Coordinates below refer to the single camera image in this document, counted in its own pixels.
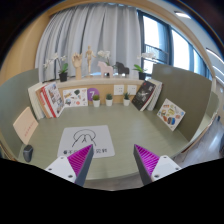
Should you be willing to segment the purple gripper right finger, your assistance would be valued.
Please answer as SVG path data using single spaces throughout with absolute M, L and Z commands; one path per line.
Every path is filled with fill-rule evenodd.
M 181 170 L 167 155 L 158 156 L 137 144 L 134 145 L 133 154 L 144 185 Z

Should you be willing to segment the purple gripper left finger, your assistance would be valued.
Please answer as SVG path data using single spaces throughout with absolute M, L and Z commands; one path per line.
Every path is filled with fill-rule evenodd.
M 93 145 L 86 146 L 68 157 L 58 157 L 46 168 L 46 171 L 76 185 L 83 186 L 93 154 Z

